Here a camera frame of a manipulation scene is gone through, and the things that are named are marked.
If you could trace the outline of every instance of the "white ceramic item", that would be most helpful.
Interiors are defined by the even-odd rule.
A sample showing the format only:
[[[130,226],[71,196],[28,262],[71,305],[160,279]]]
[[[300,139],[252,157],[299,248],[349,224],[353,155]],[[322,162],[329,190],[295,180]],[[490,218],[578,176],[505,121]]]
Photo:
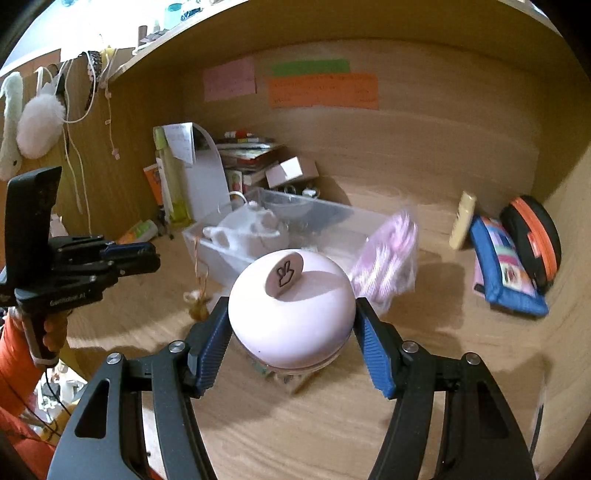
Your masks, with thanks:
[[[228,214],[217,226],[207,226],[203,236],[212,243],[247,258],[259,258],[287,248],[289,234],[275,214],[249,202]]]
[[[230,293],[228,315],[234,334],[257,361],[275,371],[302,373],[338,356],[353,329],[355,295],[345,272],[329,258],[283,250],[242,272]]]

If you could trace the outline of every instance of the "container lid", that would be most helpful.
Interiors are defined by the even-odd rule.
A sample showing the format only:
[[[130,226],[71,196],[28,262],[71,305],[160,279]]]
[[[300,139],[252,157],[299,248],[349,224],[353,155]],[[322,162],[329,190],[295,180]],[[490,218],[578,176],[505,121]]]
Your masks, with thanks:
[[[257,360],[284,370],[326,364],[345,344],[355,295],[345,272],[315,252],[282,250],[259,258],[236,280],[228,315]]]

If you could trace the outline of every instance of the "small bottle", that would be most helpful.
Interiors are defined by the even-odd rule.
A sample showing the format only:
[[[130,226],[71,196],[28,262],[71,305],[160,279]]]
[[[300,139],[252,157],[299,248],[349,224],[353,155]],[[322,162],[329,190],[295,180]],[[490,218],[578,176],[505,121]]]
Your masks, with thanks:
[[[476,208],[476,196],[474,194],[464,192],[460,199],[460,205],[457,208],[456,221],[453,224],[452,235],[449,238],[449,246],[454,250],[459,250],[466,241],[466,235],[474,217],[474,209]]]

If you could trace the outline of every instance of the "pink sticky note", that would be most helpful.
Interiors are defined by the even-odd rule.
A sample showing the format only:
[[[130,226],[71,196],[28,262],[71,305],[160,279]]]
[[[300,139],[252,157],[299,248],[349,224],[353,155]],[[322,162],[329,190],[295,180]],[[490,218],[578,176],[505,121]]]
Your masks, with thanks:
[[[203,87],[206,102],[256,93],[254,59],[246,57],[204,70]]]

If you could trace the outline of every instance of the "gripper text logo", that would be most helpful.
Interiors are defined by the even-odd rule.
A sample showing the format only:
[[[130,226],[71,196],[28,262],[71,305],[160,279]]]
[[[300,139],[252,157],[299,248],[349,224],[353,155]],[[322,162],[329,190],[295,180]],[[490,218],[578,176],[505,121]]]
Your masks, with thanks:
[[[86,293],[79,293],[78,295],[72,295],[70,297],[62,297],[57,300],[52,300],[49,302],[50,307],[55,307],[56,305],[61,305],[63,303],[70,303],[71,301],[82,300],[86,298]]]

